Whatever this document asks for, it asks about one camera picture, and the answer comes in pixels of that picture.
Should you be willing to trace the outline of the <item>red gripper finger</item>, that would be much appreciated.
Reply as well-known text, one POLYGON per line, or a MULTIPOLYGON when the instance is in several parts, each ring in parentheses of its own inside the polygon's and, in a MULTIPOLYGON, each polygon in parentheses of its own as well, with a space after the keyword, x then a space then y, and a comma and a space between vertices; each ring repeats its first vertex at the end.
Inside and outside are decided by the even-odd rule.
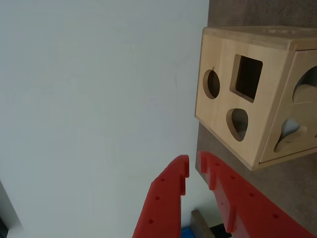
POLYGON ((234 238, 312 238, 223 160, 198 152, 198 171, 213 191, 225 230, 234 238))
POLYGON ((186 194, 189 156, 176 157, 151 183, 134 238, 181 237, 181 197, 186 194))

